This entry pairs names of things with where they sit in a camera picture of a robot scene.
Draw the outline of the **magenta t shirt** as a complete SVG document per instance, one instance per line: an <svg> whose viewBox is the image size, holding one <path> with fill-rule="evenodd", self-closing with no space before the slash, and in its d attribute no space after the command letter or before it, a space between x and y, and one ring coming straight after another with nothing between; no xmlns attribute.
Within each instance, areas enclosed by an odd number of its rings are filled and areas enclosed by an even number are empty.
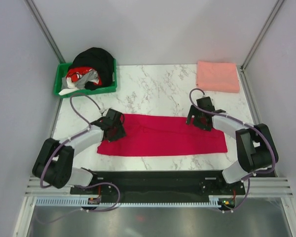
<svg viewBox="0 0 296 237"><path fill-rule="evenodd" d="M125 114L126 136L103 141L97 153L120 157L164 157L227 153L224 133L187 125L184 117Z"/></svg>

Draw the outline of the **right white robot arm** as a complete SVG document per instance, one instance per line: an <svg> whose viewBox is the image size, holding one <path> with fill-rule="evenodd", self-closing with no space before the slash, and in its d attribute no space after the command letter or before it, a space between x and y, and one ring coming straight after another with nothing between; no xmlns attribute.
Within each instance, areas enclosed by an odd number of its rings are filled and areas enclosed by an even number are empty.
<svg viewBox="0 0 296 237"><path fill-rule="evenodd" d="M224 110L216 110L208 96L191 102L187 124L192 118L202 130L221 131L236 141L237 161L221 171L222 178L216 182L219 193L228 194L238 181L274 172L279 158L266 124L245 123Z"/></svg>

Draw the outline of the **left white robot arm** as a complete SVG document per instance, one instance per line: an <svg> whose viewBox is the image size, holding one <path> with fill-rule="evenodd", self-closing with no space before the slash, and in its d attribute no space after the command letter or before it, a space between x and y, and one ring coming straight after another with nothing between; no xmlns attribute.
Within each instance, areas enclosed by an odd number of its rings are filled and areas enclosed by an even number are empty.
<svg viewBox="0 0 296 237"><path fill-rule="evenodd" d="M123 113L109 109L105 116L75 135L62 140L46 139L32 169L32 174L40 179L40 187L61 189L71 185L81 187L87 194L94 194L98 190L98 181L93 179L91 171L74 168L74 158L95 144L125 137L124 121Z"/></svg>

